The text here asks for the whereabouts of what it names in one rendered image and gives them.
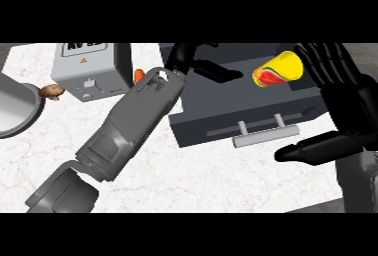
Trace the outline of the yellow cup with fruit print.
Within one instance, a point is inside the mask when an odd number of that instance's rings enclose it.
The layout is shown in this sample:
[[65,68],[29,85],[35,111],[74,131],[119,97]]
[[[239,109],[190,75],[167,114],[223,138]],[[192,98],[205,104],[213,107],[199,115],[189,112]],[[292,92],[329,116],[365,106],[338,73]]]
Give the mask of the yellow cup with fruit print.
[[270,59],[251,74],[252,81],[260,87],[269,87],[301,78],[304,65],[292,51],[283,51]]

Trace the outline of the brown mushroom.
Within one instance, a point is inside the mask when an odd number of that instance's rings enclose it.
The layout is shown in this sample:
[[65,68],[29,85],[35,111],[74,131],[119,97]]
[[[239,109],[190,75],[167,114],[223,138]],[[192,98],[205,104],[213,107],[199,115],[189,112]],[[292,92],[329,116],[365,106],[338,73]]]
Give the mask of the brown mushroom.
[[46,85],[40,90],[38,90],[38,96],[41,98],[47,98],[53,101],[59,100],[59,96],[63,94],[65,89],[59,84],[50,84]]

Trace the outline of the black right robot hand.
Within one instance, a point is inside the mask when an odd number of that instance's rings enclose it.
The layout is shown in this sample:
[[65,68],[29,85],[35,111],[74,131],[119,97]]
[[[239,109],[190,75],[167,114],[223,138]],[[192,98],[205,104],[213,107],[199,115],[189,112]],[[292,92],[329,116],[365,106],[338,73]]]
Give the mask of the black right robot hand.
[[378,151],[378,82],[359,71],[341,43],[303,43],[294,52],[320,89],[337,130],[280,148],[275,160],[316,166],[365,150]]

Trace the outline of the grey round pot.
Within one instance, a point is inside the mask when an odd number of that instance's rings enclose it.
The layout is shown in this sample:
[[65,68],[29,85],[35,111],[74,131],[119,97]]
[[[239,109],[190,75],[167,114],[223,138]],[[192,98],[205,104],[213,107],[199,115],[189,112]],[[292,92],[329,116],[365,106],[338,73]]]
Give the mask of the grey round pot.
[[38,87],[19,83],[0,73],[0,139],[22,133],[37,121],[46,100],[38,96]]

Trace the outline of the grey toaster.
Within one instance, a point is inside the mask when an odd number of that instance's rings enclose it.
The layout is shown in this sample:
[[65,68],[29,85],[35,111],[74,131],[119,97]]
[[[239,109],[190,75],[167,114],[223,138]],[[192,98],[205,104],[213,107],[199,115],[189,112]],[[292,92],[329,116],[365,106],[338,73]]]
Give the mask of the grey toaster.
[[133,86],[128,43],[57,43],[52,79],[81,101],[125,94]]

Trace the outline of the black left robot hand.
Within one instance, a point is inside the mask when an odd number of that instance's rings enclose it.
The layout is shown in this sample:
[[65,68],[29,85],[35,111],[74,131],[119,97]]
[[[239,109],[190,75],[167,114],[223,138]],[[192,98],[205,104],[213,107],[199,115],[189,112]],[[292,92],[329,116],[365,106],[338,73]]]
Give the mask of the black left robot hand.
[[198,75],[217,83],[226,83],[239,79],[244,76],[241,71],[229,70],[208,60],[195,60],[196,48],[199,46],[201,43],[176,43],[164,67],[183,74],[187,74],[189,69],[193,69]]

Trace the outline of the dark grey drawer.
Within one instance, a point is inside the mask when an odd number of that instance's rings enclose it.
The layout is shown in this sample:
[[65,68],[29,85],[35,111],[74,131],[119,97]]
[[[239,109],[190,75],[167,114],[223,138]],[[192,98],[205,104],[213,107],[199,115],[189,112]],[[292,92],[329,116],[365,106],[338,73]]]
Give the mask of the dark grey drawer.
[[221,43],[204,45],[195,58],[208,60],[242,77],[217,83],[196,73],[186,75],[180,95],[183,112],[168,116],[177,144],[187,147],[241,134],[239,122],[251,133],[277,126],[280,116],[288,125],[316,119],[326,107],[319,88],[308,75],[300,80],[261,88],[252,81],[252,71],[279,53],[291,51],[292,43]]

